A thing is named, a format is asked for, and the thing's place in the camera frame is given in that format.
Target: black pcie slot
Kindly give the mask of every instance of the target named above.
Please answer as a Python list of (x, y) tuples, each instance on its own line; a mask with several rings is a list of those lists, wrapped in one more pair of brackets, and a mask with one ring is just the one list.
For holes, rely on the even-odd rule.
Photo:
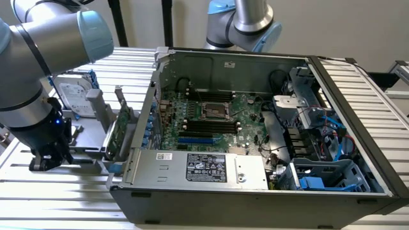
[(179, 137), (189, 137), (189, 138), (213, 138), (211, 133), (195, 133), (195, 132), (178, 132)]

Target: metal slatted table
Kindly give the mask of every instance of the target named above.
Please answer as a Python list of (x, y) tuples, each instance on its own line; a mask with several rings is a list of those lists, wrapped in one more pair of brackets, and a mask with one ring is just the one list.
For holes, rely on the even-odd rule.
[[(97, 71), (103, 99), (118, 108), (113, 89), (122, 85), (127, 104), (141, 109), (154, 62), (153, 49), (115, 48), (111, 56), (78, 69)], [(322, 62), (386, 158), (409, 186), (409, 129), (388, 98), (346, 63)], [(231, 229), (189, 226), (134, 226), (127, 222), (105, 187), (106, 175), (62, 165), (29, 172), (29, 149), (14, 139), (0, 155), (0, 229)], [(391, 214), (370, 215), (344, 230), (407, 230), (409, 207)]]

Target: gray metal panel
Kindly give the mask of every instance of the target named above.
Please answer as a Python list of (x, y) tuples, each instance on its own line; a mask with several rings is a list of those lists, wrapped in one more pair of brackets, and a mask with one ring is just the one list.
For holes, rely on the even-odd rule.
[[(121, 48), (115, 49), (113, 53), (118, 59), (121, 55), (117, 54), (117, 51), (121, 54), (126, 53), (125, 56), (138, 57), (139, 59), (149, 58), (146, 53), (151, 53), (153, 57), (153, 50)], [(110, 81), (113, 80), (113, 82), (101, 85), (101, 89), (105, 94), (107, 92), (113, 93), (114, 81), (118, 82), (117, 76), (119, 75), (110, 77), (107, 71), (103, 73), (106, 73), (106, 78)], [(123, 87), (127, 90), (123, 90), (123, 93), (131, 95), (141, 94), (143, 96), (146, 87), (131, 87), (131, 85), (143, 82), (139, 79), (139, 75), (137, 73), (134, 75), (129, 74), (126, 80), (129, 85)], [(407, 164), (407, 173), (407, 152), (399, 150), (383, 150), (382, 152), (387, 159), (390, 159), (390, 162)], [(78, 166), (62, 166), (50, 172), (29, 172), (26, 166), (30, 158), (31, 155), (27, 152), (27, 148), (17, 140), (13, 140), (9, 148), (0, 155), (0, 207), (2, 207), (0, 211), (0, 228), (78, 230), (137, 230), (151, 228), (151, 226), (147, 227), (145, 225), (134, 226), (125, 219), (103, 186), (106, 181), (105, 175), (82, 170)], [(400, 171), (400, 178), (409, 185), (409, 174), (404, 175), (403, 169)], [(157, 228), (193, 229), (193, 227), (179, 226), (157, 226)], [(407, 228), (409, 207), (403, 207), (386, 216), (366, 216), (343, 229), (406, 230)], [(201, 227), (197, 229), (226, 228)]]
[[(157, 160), (157, 153), (167, 153), (171, 155), (171, 160)], [(222, 165), (225, 165), (225, 172), (222, 172), (226, 182), (205, 182), (187, 181), (186, 180), (186, 168), (187, 168), (187, 154), (197, 154), (197, 152), (187, 151), (169, 151), (165, 150), (141, 150), (138, 167), (138, 175), (134, 178), (133, 186), (135, 188), (157, 188), (157, 189), (182, 189), (197, 190), (206, 188), (226, 188), (239, 191), (239, 189), (259, 189), (267, 190), (267, 184), (264, 183), (266, 177), (263, 172), (263, 163), (260, 156), (240, 156), (235, 154), (225, 153), (201, 153), (199, 155), (218, 155), (223, 156)], [(207, 166), (202, 168), (194, 167), (194, 161), (191, 162), (191, 168), (194, 171), (217, 171), (217, 162), (206, 162)]]
[[(368, 77), (363, 75), (352, 65), (332, 60), (322, 60), (320, 63), (335, 85), (342, 86), (339, 89), (340, 93), (344, 95), (344, 99), (384, 154), (386, 159), (391, 162), (396, 174), (409, 175), (409, 120), (406, 116), (394, 106), (392, 102)], [(338, 77), (338, 75), (350, 76), (351, 71), (356, 74), (355, 79), (359, 79), (356, 81), (363, 82), (366, 87), (362, 86), (356, 89), (352, 86), (355, 83), (350, 82), (348, 86)], [(351, 92), (354, 95), (359, 96), (351, 98), (348, 96)], [(372, 97), (372, 102), (368, 102), (368, 98), (363, 97), (363, 95)]]

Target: blue tab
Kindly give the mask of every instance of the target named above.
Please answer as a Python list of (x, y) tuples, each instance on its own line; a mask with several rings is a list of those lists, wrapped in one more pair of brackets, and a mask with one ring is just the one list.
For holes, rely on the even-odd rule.
[(234, 0), (211, 0), (209, 3), (207, 14), (222, 13), (235, 9)]
[(299, 179), (299, 185), (302, 190), (312, 190), (312, 191), (352, 192), (356, 188), (355, 184), (350, 184), (343, 188), (324, 187), (320, 177), (310, 177), (310, 176), (304, 176)]
[(121, 173), (122, 166), (119, 164), (111, 164), (107, 168), (109, 173)]

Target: power supply label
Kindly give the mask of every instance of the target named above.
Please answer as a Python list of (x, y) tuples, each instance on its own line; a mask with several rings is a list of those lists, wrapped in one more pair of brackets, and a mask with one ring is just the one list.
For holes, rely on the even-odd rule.
[(225, 155), (187, 153), (186, 180), (226, 183)]

